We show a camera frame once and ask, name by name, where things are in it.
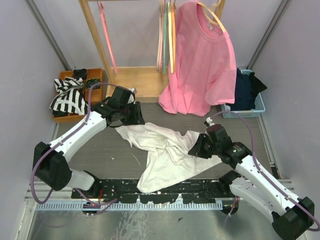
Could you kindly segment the white t shirt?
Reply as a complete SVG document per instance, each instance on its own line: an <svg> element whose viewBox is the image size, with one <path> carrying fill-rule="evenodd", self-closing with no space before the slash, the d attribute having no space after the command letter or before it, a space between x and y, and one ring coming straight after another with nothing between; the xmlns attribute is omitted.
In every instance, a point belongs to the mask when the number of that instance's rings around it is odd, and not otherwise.
<svg viewBox="0 0 320 240"><path fill-rule="evenodd" d="M173 186L222 163L216 155L206 159L188 154L200 135L196 131L188 130L181 135L150 122L115 130L130 146L147 151L146 168L137 183L142 193Z"/></svg>

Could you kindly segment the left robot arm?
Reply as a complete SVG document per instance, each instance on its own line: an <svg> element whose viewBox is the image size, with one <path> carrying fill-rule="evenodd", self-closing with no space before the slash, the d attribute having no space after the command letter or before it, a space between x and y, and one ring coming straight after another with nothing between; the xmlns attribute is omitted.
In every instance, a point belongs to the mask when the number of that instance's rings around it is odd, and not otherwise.
<svg viewBox="0 0 320 240"><path fill-rule="evenodd" d="M64 187L80 189L88 198L100 193L97 178L86 171L74 170L69 161L92 137L114 122L123 126L145 123L140 102L136 101L136 89L117 86L110 97L90 107L87 115L61 137L46 144L40 142L34 148L33 175L54 191Z"/></svg>

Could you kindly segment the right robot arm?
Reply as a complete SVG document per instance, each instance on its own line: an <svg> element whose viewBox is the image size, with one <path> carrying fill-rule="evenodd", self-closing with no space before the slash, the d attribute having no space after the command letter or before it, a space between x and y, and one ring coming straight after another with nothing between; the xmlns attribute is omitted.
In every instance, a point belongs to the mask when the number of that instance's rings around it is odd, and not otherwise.
<svg viewBox="0 0 320 240"><path fill-rule="evenodd" d="M255 158L243 143L233 142L220 124L207 124L189 155L209 159L219 157L232 170L221 177L219 191L225 197L242 198L262 213L283 240L296 240L319 225L315 204L282 185Z"/></svg>

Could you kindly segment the yellow hanger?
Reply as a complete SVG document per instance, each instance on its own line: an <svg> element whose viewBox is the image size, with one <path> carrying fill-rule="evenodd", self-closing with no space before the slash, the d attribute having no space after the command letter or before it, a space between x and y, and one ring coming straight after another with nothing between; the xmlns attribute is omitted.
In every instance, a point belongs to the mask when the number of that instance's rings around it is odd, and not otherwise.
<svg viewBox="0 0 320 240"><path fill-rule="evenodd" d="M173 4L172 1L170 0L168 3L168 18L169 18L169 23L168 23L168 28L169 28L169 58L170 58L170 73L174 73L174 33L173 33Z"/></svg>

